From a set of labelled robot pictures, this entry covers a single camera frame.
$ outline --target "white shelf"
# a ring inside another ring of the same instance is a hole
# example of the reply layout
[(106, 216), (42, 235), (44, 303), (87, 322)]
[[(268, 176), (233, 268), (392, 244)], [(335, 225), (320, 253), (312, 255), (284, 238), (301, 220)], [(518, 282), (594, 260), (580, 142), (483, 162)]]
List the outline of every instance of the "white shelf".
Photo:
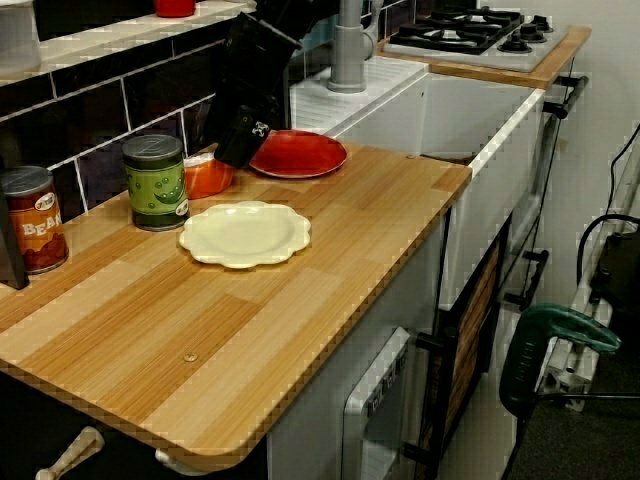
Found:
[(40, 66), (0, 77), (0, 87), (207, 27), (234, 18), (240, 12), (252, 12), (254, 7), (253, 1), (233, 3), (205, 0), (197, 4), (195, 14), (190, 17), (161, 18), (155, 14), (147, 15), (53, 38), (40, 44)]

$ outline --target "green tin can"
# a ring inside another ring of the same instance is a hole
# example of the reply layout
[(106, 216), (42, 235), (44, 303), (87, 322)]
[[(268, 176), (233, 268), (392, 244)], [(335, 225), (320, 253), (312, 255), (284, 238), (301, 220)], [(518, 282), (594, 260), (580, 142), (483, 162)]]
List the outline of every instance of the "green tin can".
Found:
[(126, 142), (122, 153), (134, 225), (154, 232), (183, 225), (189, 203), (182, 142), (169, 135), (145, 135)]

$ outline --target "red plate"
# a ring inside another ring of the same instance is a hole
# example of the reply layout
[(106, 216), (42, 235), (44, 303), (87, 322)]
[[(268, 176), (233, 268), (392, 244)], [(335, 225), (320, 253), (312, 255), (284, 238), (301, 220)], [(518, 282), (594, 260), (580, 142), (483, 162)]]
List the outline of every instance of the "red plate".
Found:
[(272, 177), (309, 178), (339, 168), (346, 159), (347, 151), (332, 138), (300, 130), (272, 130), (249, 165)]

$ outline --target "wooden worktop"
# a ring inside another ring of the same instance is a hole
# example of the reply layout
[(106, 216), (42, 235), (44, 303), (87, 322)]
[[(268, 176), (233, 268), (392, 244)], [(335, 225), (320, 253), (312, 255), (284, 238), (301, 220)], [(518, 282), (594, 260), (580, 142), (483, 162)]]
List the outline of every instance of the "wooden worktop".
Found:
[(200, 264), (182, 228), (131, 225), (126, 193), (65, 224), (65, 264), (22, 291), (0, 286), (0, 370), (196, 468), (239, 463), (470, 178), (346, 148), (324, 177), (244, 170), (191, 202), (192, 215), (261, 200), (307, 217), (311, 243), (278, 265)]
[(444, 62), (435, 58), (412, 57), (410, 55), (397, 55), (382, 51), (385, 40), (378, 45), (378, 55), (390, 58), (400, 58), (413, 62), (429, 64), (429, 71), (454, 77), (471, 78), (474, 80), (486, 80), (488, 82), (507, 83), (522, 87), (549, 88), (563, 67), (571, 60), (576, 52), (584, 45), (591, 35), (591, 28), (584, 26), (570, 26), (567, 36), (529, 73), (501, 70), (498, 68), (465, 65), (462, 63)]

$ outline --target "wooden handle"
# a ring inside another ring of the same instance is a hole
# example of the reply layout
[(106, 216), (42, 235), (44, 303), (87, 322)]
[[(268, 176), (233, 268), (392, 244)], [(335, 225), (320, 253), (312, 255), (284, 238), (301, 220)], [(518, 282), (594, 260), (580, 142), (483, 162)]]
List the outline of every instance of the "wooden handle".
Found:
[(85, 461), (91, 455), (98, 453), (104, 446), (104, 438), (93, 427), (85, 427), (80, 435), (71, 442), (69, 448), (62, 454), (52, 467), (40, 470), (36, 480), (55, 480), (66, 472)]

